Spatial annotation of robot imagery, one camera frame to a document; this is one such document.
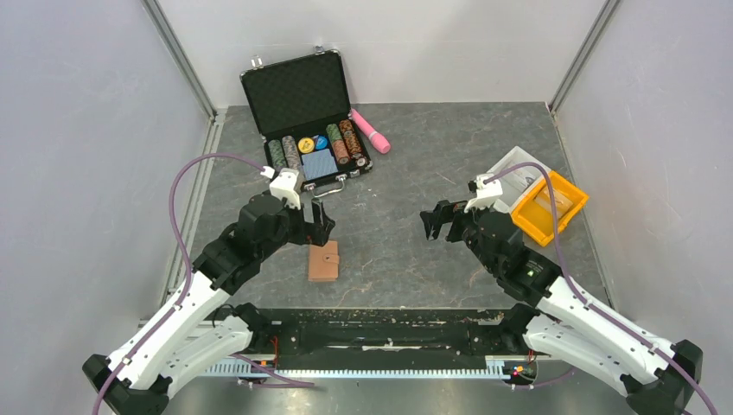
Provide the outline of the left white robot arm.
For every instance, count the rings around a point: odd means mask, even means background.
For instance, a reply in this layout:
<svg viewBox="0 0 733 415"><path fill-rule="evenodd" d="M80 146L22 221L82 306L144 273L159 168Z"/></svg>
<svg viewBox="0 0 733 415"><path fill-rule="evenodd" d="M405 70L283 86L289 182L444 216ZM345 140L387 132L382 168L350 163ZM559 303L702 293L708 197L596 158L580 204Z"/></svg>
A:
<svg viewBox="0 0 733 415"><path fill-rule="evenodd" d="M92 413L108 405L116 414L160 414L189 381L225 357L261 352L271 343L268 321L251 304L238 306L218 326L189 342L205 317L223 306L261 265L287 245L325 246L335 227L319 199L313 220L302 206L265 191L239 211L237 221L187 260L186 277L169 300L121 347L93 354L82 370L97 396Z"/></svg>

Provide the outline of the brown leather card holder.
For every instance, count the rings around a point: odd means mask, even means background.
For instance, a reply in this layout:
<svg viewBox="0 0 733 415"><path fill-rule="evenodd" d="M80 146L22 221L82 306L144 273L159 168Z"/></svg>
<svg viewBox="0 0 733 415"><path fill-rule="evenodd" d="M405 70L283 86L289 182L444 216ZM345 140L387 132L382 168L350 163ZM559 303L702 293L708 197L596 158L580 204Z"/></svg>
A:
<svg viewBox="0 0 733 415"><path fill-rule="evenodd" d="M338 243L335 240L328 241L324 246L309 247L310 282L335 282L339 277L339 265Z"/></svg>

